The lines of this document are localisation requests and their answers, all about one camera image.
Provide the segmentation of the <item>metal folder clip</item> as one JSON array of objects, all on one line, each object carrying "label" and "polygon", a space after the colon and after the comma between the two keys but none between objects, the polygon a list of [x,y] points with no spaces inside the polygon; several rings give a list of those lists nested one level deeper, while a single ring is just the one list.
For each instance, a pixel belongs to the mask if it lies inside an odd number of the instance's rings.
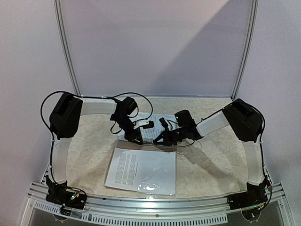
[{"label": "metal folder clip", "polygon": [[155,145],[153,141],[143,141],[143,145]]}]

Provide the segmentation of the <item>brown plastic folder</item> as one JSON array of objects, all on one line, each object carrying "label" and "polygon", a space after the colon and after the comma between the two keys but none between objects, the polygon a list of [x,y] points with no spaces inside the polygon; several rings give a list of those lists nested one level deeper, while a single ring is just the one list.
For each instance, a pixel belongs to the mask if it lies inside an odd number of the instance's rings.
[{"label": "brown plastic folder", "polygon": [[129,141],[118,140],[116,143],[117,148],[130,149],[130,150],[146,150],[146,151],[162,151],[162,152],[177,152],[177,146],[163,146],[153,144],[136,144]]}]

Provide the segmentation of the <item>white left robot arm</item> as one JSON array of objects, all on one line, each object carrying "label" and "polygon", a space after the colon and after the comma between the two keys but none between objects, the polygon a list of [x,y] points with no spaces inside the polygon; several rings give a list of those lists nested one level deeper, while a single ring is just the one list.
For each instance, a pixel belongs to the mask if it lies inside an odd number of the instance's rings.
[{"label": "white left robot arm", "polygon": [[107,114],[124,131],[127,141],[141,145],[143,138],[139,128],[134,126],[129,115],[137,107],[131,97],[122,101],[114,97],[78,97],[61,92],[62,95],[49,117],[53,144],[50,154],[50,176],[46,184],[52,190],[52,197],[59,204],[66,204],[70,194],[58,185],[66,183],[66,162],[72,138],[78,131],[79,120],[83,115]]}]

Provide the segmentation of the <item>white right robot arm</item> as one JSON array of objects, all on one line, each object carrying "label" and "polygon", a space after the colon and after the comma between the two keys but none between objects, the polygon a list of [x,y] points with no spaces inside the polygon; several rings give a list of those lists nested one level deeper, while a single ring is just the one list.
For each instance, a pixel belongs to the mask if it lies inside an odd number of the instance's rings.
[{"label": "white right robot arm", "polygon": [[264,194],[266,175],[264,173],[261,138],[264,131],[264,117],[252,105],[236,99],[222,109],[196,123],[188,110],[175,114],[178,127],[169,130],[164,118],[159,121],[164,127],[152,142],[155,145],[177,145],[185,139],[200,140],[207,135],[230,126],[245,150],[248,181],[247,191],[240,195],[245,204],[254,205]]}]

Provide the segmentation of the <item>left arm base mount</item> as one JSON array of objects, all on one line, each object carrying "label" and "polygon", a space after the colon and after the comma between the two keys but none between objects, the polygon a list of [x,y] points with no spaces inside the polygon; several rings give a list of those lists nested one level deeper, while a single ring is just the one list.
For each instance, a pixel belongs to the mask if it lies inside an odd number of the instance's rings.
[{"label": "left arm base mount", "polygon": [[51,181],[49,176],[46,176],[45,182],[48,186],[46,201],[60,205],[60,214],[66,216],[71,214],[66,207],[78,210],[84,209],[87,201],[87,194],[85,191],[67,186],[67,182],[56,184]]}]

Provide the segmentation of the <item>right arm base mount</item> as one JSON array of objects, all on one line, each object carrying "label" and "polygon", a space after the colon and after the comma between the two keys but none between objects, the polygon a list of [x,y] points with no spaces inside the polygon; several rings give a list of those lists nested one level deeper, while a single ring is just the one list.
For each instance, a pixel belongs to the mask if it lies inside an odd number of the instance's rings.
[{"label": "right arm base mount", "polygon": [[243,208],[255,208],[263,210],[272,198],[272,186],[254,186],[247,183],[247,191],[227,196],[227,204],[231,210]]}]

